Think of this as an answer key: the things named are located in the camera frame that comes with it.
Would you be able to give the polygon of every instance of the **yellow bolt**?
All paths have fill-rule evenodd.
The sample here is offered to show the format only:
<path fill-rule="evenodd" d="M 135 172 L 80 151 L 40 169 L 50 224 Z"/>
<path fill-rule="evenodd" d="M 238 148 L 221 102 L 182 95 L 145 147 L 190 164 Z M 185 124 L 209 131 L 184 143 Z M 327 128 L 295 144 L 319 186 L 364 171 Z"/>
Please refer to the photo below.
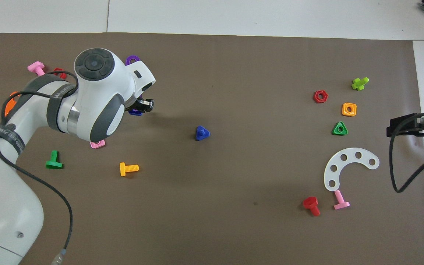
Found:
<path fill-rule="evenodd" d="M 124 162 L 121 162 L 119 165 L 121 167 L 121 176 L 123 177 L 125 177 L 126 172 L 135 172 L 139 170 L 138 165 L 125 166 Z"/>

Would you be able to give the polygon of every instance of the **blue toy piece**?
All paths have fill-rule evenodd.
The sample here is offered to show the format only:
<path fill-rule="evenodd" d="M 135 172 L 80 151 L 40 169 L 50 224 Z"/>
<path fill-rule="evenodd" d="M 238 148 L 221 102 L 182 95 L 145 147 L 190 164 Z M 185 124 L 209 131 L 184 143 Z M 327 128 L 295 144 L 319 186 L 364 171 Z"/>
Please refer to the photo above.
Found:
<path fill-rule="evenodd" d="M 200 140 L 203 140 L 203 139 L 209 137 L 210 135 L 211 135 L 211 133 L 209 131 L 207 131 L 207 129 L 205 129 L 202 126 L 199 126 L 197 128 L 197 130 L 195 131 L 195 140 L 200 141 Z"/>
<path fill-rule="evenodd" d="M 128 113 L 129 113 L 130 115 L 135 115 L 135 116 L 142 116 L 142 115 L 143 115 L 143 112 L 141 112 L 141 111 L 139 111 L 139 110 L 136 110 L 136 109 L 129 110 L 129 111 L 128 111 Z"/>

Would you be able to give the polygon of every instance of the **lime green toy piece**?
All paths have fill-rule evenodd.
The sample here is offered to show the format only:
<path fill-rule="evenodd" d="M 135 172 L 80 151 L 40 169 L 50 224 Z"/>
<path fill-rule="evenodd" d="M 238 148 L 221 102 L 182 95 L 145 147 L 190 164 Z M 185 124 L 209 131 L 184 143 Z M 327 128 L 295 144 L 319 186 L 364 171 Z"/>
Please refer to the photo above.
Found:
<path fill-rule="evenodd" d="M 333 128 L 332 133 L 334 135 L 346 135 L 348 134 L 348 129 L 346 129 L 346 126 L 343 122 L 338 122 Z"/>
<path fill-rule="evenodd" d="M 63 164 L 57 162 L 57 158 L 59 156 L 59 152 L 54 150 L 52 151 L 52 155 L 50 156 L 50 161 L 45 162 L 45 167 L 48 169 L 60 169 L 62 168 Z"/>
<path fill-rule="evenodd" d="M 353 89 L 357 89 L 358 91 L 361 91 L 364 89 L 364 85 L 367 84 L 367 82 L 369 82 L 369 78 L 364 77 L 362 80 L 360 80 L 359 78 L 356 78 L 353 80 L 353 84 L 351 85 L 351 87 Z"/>

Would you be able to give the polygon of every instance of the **round control pad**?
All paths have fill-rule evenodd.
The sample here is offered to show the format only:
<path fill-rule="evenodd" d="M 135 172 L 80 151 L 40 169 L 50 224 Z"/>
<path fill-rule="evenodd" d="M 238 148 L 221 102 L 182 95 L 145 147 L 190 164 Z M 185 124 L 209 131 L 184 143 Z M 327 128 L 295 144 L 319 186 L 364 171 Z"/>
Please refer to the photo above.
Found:
<path fill-rule="evenodd" d="M 85 50 L 76 58 L 74 69 L 85 80 L 102 80 L 112 73 L 114 58 L 111 52 L 101 48 Z"/>

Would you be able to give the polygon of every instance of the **white perforated plate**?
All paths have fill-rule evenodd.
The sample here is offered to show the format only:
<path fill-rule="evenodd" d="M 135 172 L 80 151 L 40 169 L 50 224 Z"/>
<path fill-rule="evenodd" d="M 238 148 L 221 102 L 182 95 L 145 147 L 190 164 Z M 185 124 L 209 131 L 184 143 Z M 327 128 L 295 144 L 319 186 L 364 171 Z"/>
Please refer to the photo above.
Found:
<path fill-rule="evenodd" d="M 336 191 L 340 188 L 341 170 L 351 163 L 360 163 L 369 169 L 376 169 L 379 167 L 379 158 L 366 149 L 357 147 L 346 148 L 334 154 L 328 161 L 323 175 L 327 190 Z M 331 181 L 335 182 L 334 186 L 330 186 Z"/>

